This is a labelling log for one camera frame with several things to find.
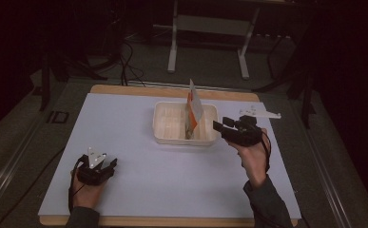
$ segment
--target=metal stand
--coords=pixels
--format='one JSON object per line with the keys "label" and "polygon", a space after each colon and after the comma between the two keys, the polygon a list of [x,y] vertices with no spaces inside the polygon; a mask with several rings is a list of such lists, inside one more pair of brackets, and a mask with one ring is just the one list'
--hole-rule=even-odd
{"label": "metal stand", "polygon": [[211,32],[227,35],[245,36],[242,48],[238,49],[238,58],[240,62],[241,74],[244,80],[249,80],[249,73],[245,61],[245,53],[248,49],[249,41],[254,31],[255,23],[258,19],[260,8],[255,8],[251,22],[228,20],[220,18],[199,17],[178,14],[178,0],[174,3],[174,16],[172,20],[172,43],[169,51],[169,60],[167,71],[175,72],[177,60],[177,32],[178,29]]}

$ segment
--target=gray sleeve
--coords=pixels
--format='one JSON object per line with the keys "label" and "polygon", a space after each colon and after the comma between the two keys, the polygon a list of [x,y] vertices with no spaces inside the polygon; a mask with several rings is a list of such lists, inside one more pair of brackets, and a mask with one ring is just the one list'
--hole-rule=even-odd
{"label": "gray sleeve", "polygon": [[100,214],[90,208],[74,207],[68,218],[67,228],[98,228]]}
{"label": "gray sleeve", "polygon": [[[255,228],[264,227],[293,227],[290,216],[284,201],[276,191],[275,186],[269,176],[258,189],[252,189],[248,181],[243,187],[243,191],[249,198],[252,210],[255,215]],[[269,225],[274,222],[279,226]]]}

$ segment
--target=hand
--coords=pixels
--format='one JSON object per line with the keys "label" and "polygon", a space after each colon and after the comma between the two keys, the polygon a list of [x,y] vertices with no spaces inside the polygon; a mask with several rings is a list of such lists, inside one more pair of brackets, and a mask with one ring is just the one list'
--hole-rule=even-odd
{"label": "hand", "polygon": [[[270,151],[269,140],[266,135],[262,134],[264,143]],[[266,180],[266,152],[261,142],[258,144],[244,147],[233,142],[227,141],[229,145],[237,149],[238,155],[241,157],[242,166],[246,170],[246,175],[254,189],[260,187]]]}
{"label": "hand", "polygon": [[98,186],[86,185],[83,184],[82,182],[79,182],[79,180],[77,179],[78,172],[79,169],[77,169],[76,171],[73,182],[73,192],[74,192],[73,206],[95,209],[95,206],[97,205],[104,191],[107,180]]}

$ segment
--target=wooden table edge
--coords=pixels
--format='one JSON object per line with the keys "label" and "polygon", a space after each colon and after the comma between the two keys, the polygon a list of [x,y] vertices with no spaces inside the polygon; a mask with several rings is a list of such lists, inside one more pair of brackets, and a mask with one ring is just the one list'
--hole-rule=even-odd
{"label": "wooden table edge", "polygon": [[[94,85],[91,88],[90,93],[186,98],[188,91],[189,91],[188,88]],[[243,101],[243,102],[259,102],[260,101],[258,95],[256,95],[255,93],[218,91],[218,90],[202,90],[202,89],[197,89],[197,92],[201,99],[224,100],[224,101]]]}
{"label": "wooden table edge", "polygon": [[[65,225],[68,216],[40,216],[43,225]],[[293,226],[299,221],[291,219]],[[135,227],[254,227],[252,218],[153,218],[153,217],[100,217],[100,226]]]}

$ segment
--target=plastic container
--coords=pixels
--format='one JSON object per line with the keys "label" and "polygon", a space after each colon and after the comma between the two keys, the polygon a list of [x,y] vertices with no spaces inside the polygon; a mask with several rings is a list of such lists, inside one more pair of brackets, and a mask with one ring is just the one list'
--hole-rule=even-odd
{"label": "plastic container", "polygon": [[185,106],[186,103],[156,103],[153,131],[157,143],[211,145],[219,136],[219,132],[213,129],[213,121],[218,120],[216,106],[202,104],[203,115],[191,140],[185,138]]}

